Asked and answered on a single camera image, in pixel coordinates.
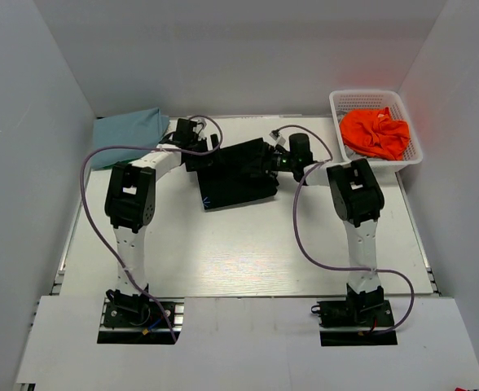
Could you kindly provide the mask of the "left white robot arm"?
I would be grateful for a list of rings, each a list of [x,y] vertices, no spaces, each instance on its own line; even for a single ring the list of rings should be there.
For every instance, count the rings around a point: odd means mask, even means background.
[[[146,296],[148,281],[145,272],[145,234],[156,210],[156,183],[188,159],[207,157],[222,145],[220,125],[215,125],[212,147],[198,127],[199,117],[178,119],[175,131],[165,136],[156,147],[128,163],[112,167],[104,212],[108,216],[115,238],[113,251],[118,261],[116,290],[126,296]]]

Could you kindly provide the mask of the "black t-shirt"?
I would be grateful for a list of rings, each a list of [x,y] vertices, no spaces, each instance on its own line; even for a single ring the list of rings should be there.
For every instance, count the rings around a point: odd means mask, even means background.
[[[186,156],[186,171],[195,172],[204,210],[264,200],[278,190],[271,171],[274,148],[255,138],[220,148],[207,156]]]

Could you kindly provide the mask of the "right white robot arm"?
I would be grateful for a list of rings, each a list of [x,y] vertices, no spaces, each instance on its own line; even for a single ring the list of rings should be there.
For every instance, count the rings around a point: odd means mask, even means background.
[[[280,130],[270,132],[275,141],[274,171],[288,171],[298,182],[292,202],[292,225],[298,248],[315,266],[330,271],[345,271],[347,281],[346,313],[358,325],[376,315],[376,307],[384,303],[376,261],[376,227],[385,198],[366,159],[336,165],[330,159],[316,161],[310,150],[311,132],[292,134],[286,149]],[[348,243],[349,264],[328,266],[314,260],[305,250],[298,232],[297,204],[303,186],[327,186],[332,194],[336,215],[343,222]]]

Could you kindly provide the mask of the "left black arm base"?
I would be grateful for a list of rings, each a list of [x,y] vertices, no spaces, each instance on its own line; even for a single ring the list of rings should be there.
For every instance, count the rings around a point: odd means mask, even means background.
[[[100,317],[100,345],[172,345],[182,330],[181,300],[154,302],[143,294],[107,290]]]

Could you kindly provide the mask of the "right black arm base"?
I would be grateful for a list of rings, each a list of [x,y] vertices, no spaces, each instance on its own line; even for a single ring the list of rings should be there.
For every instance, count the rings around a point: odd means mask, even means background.
[[[322,347],[392,346],[398,343],[393,330],[391,305],[384,289],[356,293],[347,288],[343,300],[319,301],[310,312],[319,318]]]

